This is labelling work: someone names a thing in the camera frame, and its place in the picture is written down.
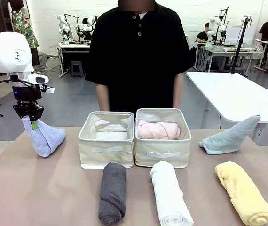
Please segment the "empty basket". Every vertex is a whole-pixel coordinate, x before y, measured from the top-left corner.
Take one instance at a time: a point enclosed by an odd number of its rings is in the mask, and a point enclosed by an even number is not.
[[[134,115],[127,112],[92,112],[79,133],[81,166],[103,169],[109,162],[134,165]]]
[[[180,128],[178,140],[140,139],[137,136],[139,120],[146,122],[174,122]],[[188,164],[191,134],[182,112],[179,109],[139,109],[135,122],[135,163],[138,166],[153,167],[160,161],[167,161],[176,168]]]

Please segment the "rolled towel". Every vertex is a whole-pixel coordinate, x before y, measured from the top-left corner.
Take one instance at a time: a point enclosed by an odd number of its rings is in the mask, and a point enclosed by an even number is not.
[[[180,136],[180,129],[176,123],[150,123],[138,121],[137,136],[140,139],[175,140]]]
[[[22,118],[22,122],[34,146],[35,152],[41,157],[48,157],[65,139],[65,130],[48,126],[40,119],[37,120],[38,128],[32,129],[29,116]]]
[[[241,166],[229,161],[217,165],[215,172],[245,225],[261,226],[268,222],[268,204]]]
[[[98,218],[106,225],[119,222],[126,213],[126,168],[108,163],[103,170]]]
[[[251,134],[260,121],[260,116],[251,116],[230,129],[210,136],[199,143],[207,154],[226,154],[238,151],[247,136]]]
[[[158,162],[150,175],[161,226],[192,226],[194,221],[183,200],[173,166],[165,161]]]

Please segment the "light blue towel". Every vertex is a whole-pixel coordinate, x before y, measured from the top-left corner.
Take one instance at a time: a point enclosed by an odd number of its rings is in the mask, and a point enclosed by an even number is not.
[[[32,129],[29,116],[23,117],[22,122],[32,140],[35,152],[42,157],[48,157],[65,139],[65,130],[52,128],[41,120],[37,122],[37,129]]]
[[[247,136],[254,131],[259,121],[259,115],[251,116],[222,133],[203,139],[199,145],[206,150],[207,154],[236,152],[241,148]]]

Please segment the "gray stool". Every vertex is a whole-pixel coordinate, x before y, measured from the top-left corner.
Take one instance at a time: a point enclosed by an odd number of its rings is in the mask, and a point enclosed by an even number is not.
[[[71,77],[84,77],[84,71],[81,61],[71,60]]]

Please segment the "yellow towel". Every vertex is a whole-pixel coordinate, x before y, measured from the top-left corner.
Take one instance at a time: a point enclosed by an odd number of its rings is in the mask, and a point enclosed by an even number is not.
[[[217,165],[215,172],[245,225],[261,226],[268,222],[268,204],[241,166],[229,161]]]

